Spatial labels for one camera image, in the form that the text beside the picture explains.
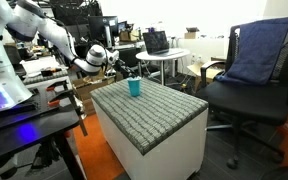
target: white desk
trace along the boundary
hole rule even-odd
[[[165,85],[165,70],[164,70],[164,61],[167,61],[167,60],[173,60],[173,59],[178,59],[178,58],[181,58],[181,57],[184,57],[188,54],[190,54],[190,51],[187,50],[187,49],[182,49],[183,52],[181,53],[178,53],[178,54],[173,54],[173,55],[170,55],[170,56],[157,56],[157,55],[149,55],[147,54],[147,51],[143,51],[143,52],[140,52],[138,54],[136,54],[136,58],[137,59],[141,59],[141,60],[147,60],[147,61],[161,61],[161,84],[162,85]]]

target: floor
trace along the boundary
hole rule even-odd
[[[159,83],[159,77],[151,79]],[[181,84],[185,83],[186,88],[183,88]],[[194,78],[184,75],[178,75],[177,77],[168,77],[166,84],[174,89],[183,91],[194,95]],[[208,125],[214,125],[221,123],[217,120],[209,120]],[[282,137],[273,128],[266,126],[258,126],[259,134],[264,139],[269,140],[275,145],[278,145],[282,141]],[[19,166],[31,162],[34,158],[37,147],[28,149],[20,153]],[[221,132],[207,132],[205,154],[202,167],[200,171],[193,174],[189,180],[254,180],[259,179],[261,175],[275,167],[276,164],[272,161],[272,152],[263,146],[250,141],[247,138],[242,137],[240,146],[240,163],[237,170],[231,170],[226,166],[226,161],[231,157],[233,152],[233,136],[230,131]],[[29,174],[25,177],[30,166],[21,168],[18,173],[11,179],[72,179],[67,167],[63,161],[54,162],[49,168],[45,168],[41,172]],[[116,177],[115,180],[129,180],[130,178],[126,173]]]

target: chair wheel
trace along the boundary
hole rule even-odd
[[[238,164],[238,160],[230,158],[227,162],[226,162],[226,166],[229,167],[230,169],[237,169],[237,164]]]
[[[284,160],[284,153],[273,153],[272,160],[277,164],[282,163]]]

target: laptop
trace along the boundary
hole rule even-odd
[[[181,49],[170,49],[165,31],[143,33],[147,54],[154,56],[171,56],[183,52]]]

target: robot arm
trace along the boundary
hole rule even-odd
[[[19,40],[31,41],[38,31],[89,76],[97,75],[103,63],[114,65],[118,60],[118,51],[111,53],[100,45],[93,45],[86,59],[78,57],[70,33],[58,26],[54,20],[47,18],[41,8],[31,0],[18,0],[13,12],[14,18],[7,24],[12,36]]]

